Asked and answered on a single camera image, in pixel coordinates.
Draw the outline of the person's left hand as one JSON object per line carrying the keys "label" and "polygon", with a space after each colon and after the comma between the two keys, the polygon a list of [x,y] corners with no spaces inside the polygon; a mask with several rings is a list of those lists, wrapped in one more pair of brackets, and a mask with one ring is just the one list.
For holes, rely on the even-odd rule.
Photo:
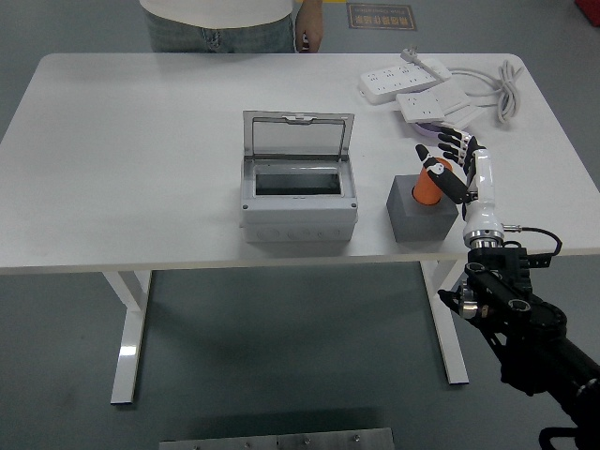
{"label": "person's left hand", "polygon": [[299,53],[316,53],[322,45],[323,2],[304,1],[300,6],[294,25],[295,48]]}

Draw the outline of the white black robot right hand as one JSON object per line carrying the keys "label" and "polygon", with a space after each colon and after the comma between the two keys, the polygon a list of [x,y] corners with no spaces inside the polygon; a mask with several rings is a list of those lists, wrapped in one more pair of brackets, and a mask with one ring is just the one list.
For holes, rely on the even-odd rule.
{"label": "white black robot right hand", "polygon": [[464,131],[442,127],[438,134],[442,154],[466,175],[461,181],[432,156],[423,144],[415,146],[429,179],[454,203],[463,206],[463,241],[467,248],[494,248],[503,243],[503,225],[495,214],[491,157],[485,146]]}

